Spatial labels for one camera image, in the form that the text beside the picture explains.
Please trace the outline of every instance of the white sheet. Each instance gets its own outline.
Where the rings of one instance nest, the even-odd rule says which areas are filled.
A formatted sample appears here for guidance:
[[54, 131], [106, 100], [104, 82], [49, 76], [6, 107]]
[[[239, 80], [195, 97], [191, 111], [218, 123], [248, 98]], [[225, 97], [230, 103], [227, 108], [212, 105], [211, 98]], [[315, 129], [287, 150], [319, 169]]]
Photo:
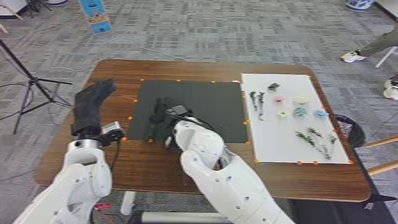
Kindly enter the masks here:
[[[241, 90], [244, 92], [244, 104], [250, 120], [252, 144], [255, 151], [255, 160], [259, 162], [287, 162], [296, 163], [337, 163], [347, 164], [346, 152], [342, 149], [337, 134], [330, 119], [312, 115], [315, 110], [323, 110], [321, 101], [314, 91], [310, 79], [307, 75], [280, 75], [280, 74], [241, 74]], [[271, 83], [280, 86], [276, 91], [268, 90]], [[250, 92], [264, 92], [262, 105], [262, 121], [257, 118], [257, 112], [252, 107]], [[282, 103], [273, 102], [273, 97], [282, 96]], [[298, 106], [294, 97], [307, 97], [308, 102], [301, 106], [307, 110], [307, 115], [301, 118], [292, 116], [292, 110]], [[278, 117], [278, 112], [289, 113], [285, 118]], [[323, 138], [307, 133], [307, 128], [314, 128]], [[315, 151], [310, 144], [296, 137], [296, 131], [312, 136], [315, 147], [324, 147], [331, 150], [330, 159]], [[337, 140], [330, 143], [328, 135]]]

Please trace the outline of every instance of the person's leg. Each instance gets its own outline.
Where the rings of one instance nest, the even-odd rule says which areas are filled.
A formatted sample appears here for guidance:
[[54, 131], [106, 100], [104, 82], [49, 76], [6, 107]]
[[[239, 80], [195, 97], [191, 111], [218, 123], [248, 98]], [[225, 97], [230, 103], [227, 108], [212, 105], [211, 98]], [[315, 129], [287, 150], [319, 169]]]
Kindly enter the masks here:
[[362, 57], [369, 57], [376, 52], [392, 46], [398, 46], [398, 25], [394, 30], [376, 38], [362, 49], [358, 49], [358, 55]]

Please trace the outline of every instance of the tripod stand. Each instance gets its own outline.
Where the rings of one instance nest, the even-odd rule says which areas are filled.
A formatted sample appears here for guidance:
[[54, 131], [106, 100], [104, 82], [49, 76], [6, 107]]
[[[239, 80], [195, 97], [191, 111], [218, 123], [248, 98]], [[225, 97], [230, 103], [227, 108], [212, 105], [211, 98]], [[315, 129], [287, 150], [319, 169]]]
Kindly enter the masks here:
[[[60, 105], [61, 107], [70, 107], [70, 104], [67, 103], [67, 101], [61, 99], [61, 97], [58, 96], [56, 94], [56, 91], [58, 91], [58, 86], [60, 84], [63, 85], [70, 85], [69, 82], [60, 82], [60, 81], [54, 81], [54, 80], [49, 80], [49, 79], [38, 79], [33, 77], [33, 75], [29, 74], [22, 64], [21, 64], [21, 61], [17, 60], [15, 58], [15, 55], [3, 43], [3, 41], [0, 40], [0, 46], [3, 48], [3, 51], [24, 73], [24, 76], [28, 78], [28, 87], [26, 87], [26, 92], [24, 92], [24, 97], [22, 97], [22, 102], [21, 102], [21, 109], [19, 109], [19, 112], [17, 112], [17, 118], [15, 118], [15, 124], [13, 124], [13, 131], [12, 131], [12, 134], [15, 134], [15, 131], [17, 131], [17, 127], [19, 127], [19, 122], [21, 122], [21, 116], [31, 112], [35, 109], [38, 109], [44, 105], [47, 105], [49, 103], [54, 103], [56, 105]], [[49, 83], [54, 83], [56, 86], [54, 86], [54, 90], [51, 91], [45, 86], [40, 84], [40, 82], [49, 82]], [[29, 92], [29, 89], [31, 89], [31, 86], [37, 87], [38, 89], [38, 92], [42, 93], [44, 97], [45, 97], [45, 102], [42, 102], [37, 106], [33, 106], [29, 109], [24, 108], [24, 104], [26, 104], [26, 100], [28, 100], [28, 92]]]

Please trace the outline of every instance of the floor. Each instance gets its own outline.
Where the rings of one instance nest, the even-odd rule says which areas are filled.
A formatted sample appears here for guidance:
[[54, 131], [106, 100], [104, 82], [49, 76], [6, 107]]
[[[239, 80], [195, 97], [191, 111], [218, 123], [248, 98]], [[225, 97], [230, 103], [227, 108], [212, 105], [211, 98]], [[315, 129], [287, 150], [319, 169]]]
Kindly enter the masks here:
[[[398, 104], [381, 97], [381, 84], [398, 72], [398, 58], [388, 58], [379, 69], [372, 65], [381, 54], [353, 64], [339, 61], [340, 54], [392, 29], [394, 21], [374, 7], [353, 12], [342, 0], [104, 0], [104, 4], [111, 20], [104, 34], [90, 33], [76, 1], [51, 12], [42, 9], [33, 18], [24, 14], [22, 21], [1, 20], [10, 34], [0, 33], [0, 38], [33, 75], [72, 82], [60, 89], [69, 101], [104, 58], [301, 64], [315, 73], [333, 112], [356, 121], [367, 138], [395, 134]], [[0, 85], [26, 83], [0, 58]], [[22, 93], [21, 86], [0, 88], [0, 117], [17, 111]], [[31, 105], [40, 100], [35, 90]], [[1, 224], [12, 222], [40, 190], [33, 169], [67, 112], [51, 105], [28, 113], [17, 135], [10, 134], [13, 117], [0, 121]], [[358, 149], [365, 167], [395, 159], [395, 153], [395, 144]], [[392, 170], [372, 180], [379, 192], [398, 197], [395, 178]], [[111, 200], [120, 200], [116, 192]], [[136, 201], [150, 211], [177, 211], [182, 203], [188, 210], [211, 210], [198, 196], [148, 193]], [[398, 220], [398, 206], [387, 206]]]

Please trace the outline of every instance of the white sneaker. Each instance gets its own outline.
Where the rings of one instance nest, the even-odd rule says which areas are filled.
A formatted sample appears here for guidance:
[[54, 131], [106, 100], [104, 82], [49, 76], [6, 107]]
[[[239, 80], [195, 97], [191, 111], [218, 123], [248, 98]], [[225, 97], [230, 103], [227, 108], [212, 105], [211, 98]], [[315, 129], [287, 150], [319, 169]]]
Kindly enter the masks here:
[[351, 63], [353, 61], [360, 61], [363, 60], [365, 57], [362, 57], [358, 54], [356, 54], [356, 51], [349, 51], [342, 56], [340, 56], [340, 60], [346, 62], [346, 63]]

